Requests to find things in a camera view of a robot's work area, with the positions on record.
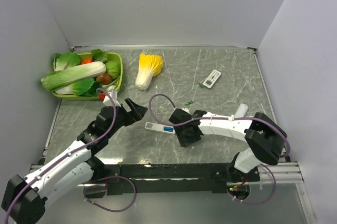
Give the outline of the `grey white remote control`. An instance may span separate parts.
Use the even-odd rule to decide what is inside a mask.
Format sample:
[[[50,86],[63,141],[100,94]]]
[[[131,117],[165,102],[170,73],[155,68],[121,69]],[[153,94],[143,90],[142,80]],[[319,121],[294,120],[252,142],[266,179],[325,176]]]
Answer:
[[[164,133],[164,134],[169,134],[169,135],[175,135],[175,133],[166,133],[163,131],[163,128],[167,125],[162,125],[158,123],[151,123],[151,122],[146,122],[145,123],[145,130],[156,132],[156,133]]]

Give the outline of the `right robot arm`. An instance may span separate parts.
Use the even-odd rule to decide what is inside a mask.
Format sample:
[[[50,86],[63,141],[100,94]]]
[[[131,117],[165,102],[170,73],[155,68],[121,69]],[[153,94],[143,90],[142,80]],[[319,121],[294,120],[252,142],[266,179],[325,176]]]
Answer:
[[[242,181],[248,173],[261,164],[277,165],[285,147],[286,133],[266,114],[257,112],[255,116],[221,116],[196,110],[189,114],[175,109],[169,122],[182,147],[201,140],[203,135],[220,135],[241,140],[248,148],[233,159],[230,175]]]

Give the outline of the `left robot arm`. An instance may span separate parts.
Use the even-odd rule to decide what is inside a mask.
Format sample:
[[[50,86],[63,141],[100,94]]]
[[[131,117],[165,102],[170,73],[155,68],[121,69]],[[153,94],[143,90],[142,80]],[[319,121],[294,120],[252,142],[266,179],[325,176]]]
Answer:
[[[140,121],[147,112],[146,107],[129,98],[125,102],[130,111],[122,105],[103,107],[96,120],[61,154],[23,178],[13,176],[1,204],[5,218],[16,223],[37,223],[46,209],[77,185],[100,182],[104,164],[95,155],[121,127]]]

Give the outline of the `blue AAA battery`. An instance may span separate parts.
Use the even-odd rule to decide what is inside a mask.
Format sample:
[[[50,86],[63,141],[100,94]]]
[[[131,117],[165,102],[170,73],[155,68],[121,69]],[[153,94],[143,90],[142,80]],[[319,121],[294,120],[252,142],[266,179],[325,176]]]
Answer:
[[[163,131],[166,132],[166,133],[173,133],[173,134],[175,133],[174,128],[171,127],[171,126],[165,126],[163,128]]]

